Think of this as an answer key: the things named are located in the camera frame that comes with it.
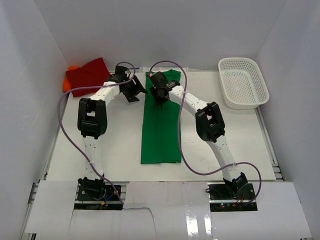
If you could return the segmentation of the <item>green t shirt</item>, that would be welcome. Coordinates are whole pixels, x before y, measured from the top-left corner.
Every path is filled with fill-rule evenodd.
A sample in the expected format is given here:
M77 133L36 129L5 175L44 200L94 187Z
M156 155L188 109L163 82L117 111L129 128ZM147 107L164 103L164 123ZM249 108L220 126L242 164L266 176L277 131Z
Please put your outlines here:
M156 104L150 92L153 84L148 74L145 73L147 95L144 101L140 163L179 164L182 161L177 138L180 105L172 101Z

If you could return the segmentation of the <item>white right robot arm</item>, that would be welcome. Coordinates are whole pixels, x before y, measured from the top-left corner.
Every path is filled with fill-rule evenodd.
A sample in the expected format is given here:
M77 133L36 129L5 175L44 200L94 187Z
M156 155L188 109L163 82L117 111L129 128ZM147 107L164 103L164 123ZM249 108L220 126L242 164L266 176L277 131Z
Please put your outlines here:
M222 179L225 185L237 195L247 184L246 175L239 170L236 161L230 151L226 139L225 122L216 102L205 102L187 91L178 81L169 81L163 72L149 74L152 83L150 92L158 105L173 102L180 105L179 115L182 109L188 111L195 118L196 133L199 138L207 143L220 166L220 169L208 173L200 173L192 169L187 163L184 154L181 158L186 167L199 176L209 176L222 171Z

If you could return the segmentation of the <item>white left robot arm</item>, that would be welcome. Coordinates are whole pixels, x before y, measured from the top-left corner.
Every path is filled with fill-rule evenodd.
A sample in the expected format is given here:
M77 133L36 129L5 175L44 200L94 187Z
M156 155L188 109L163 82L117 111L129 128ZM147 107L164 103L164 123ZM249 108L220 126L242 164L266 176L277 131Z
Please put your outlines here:
M102 139L107 131L107 106L119 94L129 103L138 102L137 95L147 91L125 66L117 65L115 72L92 96L81 98L78 104L77 128L84 142L85 174L89 180L100 180L104 176L102 165Z

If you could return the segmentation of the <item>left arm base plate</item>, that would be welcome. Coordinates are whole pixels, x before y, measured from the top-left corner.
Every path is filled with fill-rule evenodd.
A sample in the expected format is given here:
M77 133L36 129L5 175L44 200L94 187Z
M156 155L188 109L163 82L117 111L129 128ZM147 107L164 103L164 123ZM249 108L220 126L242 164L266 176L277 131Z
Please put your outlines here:
M105 185L100 192L87 190L78 185L74 202L75 210L90 211L121 211L123 204L120 202L116 192L124 200L125 193L122 191L121 185L115 185L115 189L111 185Z

